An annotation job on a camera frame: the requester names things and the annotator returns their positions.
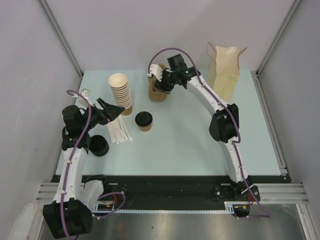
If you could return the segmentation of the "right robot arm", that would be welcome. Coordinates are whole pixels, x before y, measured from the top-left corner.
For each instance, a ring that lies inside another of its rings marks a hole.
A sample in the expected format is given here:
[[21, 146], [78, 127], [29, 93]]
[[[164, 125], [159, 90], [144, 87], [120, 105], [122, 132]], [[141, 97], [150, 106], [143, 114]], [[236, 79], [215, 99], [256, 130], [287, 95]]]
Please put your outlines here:
[[169, 68], [149, 63], [147, 75], [156, 79], [154, 87], [165, 94], [170, 94], [174, 87], [179, 85], [198, 98], [211, 115], [209, 133], [224, 152], [231, 181], [231, 196], [237, 201], [249, 196], [258, 202], [259, 192], [255, 189], [239, 150], [241, 135], [238, 106], [227, 104], [218, 97], [195, 65], [187, 67], [181, 54], [172, 56], [167, 61]]

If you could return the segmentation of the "brown paper bag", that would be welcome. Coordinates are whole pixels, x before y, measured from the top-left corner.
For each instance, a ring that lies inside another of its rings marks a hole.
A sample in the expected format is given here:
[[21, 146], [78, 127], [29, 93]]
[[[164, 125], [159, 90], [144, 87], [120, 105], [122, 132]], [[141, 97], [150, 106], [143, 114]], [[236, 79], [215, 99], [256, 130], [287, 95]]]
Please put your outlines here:
[[211, 59], [207, 83], [220, 98], [229, 103], [240, 78], [239, 58], [246, 48], [239, 50], [235, 46], [213, 46], [210, 42], [206, 48], [211, 48], [214, 52], [210, 54], [208, 50], [206, 51]]

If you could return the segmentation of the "black cup lid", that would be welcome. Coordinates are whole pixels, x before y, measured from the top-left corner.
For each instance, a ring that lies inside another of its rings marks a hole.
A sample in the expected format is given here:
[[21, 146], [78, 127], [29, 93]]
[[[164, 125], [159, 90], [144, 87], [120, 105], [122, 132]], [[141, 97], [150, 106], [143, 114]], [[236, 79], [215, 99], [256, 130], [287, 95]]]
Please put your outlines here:
[[148, 127], [153, 122], [153, 116], [148, 111], [141, 111], [135, 116], [135, 123], [139, 127]]

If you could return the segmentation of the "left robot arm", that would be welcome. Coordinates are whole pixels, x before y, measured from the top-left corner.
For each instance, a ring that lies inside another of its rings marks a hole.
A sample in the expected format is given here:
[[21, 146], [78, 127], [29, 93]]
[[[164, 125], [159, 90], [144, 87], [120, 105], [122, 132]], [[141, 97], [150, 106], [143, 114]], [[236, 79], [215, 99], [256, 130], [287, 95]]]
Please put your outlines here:
[[93, 228], [93, 210], [98, 199], [110, 196], [111, 188], [101, 180], [90, 180], [81, 187], [85, 160], [96, 125], [107, 125], [125, 109], [97, 99], [100, 108], [90, 104], [84, 112], [77, 105], [62, 110], [63, 168], [52, 203], [43, 207], [43, 217], [55, 239], [77, 237]]

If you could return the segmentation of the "single brown paper cup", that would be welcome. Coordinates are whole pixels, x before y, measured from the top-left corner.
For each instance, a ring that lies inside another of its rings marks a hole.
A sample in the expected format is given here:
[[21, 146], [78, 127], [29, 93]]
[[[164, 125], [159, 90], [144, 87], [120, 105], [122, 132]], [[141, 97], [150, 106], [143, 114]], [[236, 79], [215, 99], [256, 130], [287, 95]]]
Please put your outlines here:
[[152, 128], [152, 124], [146, 126], [139, 126], [140, 130], [143, 132], [148, 132]]

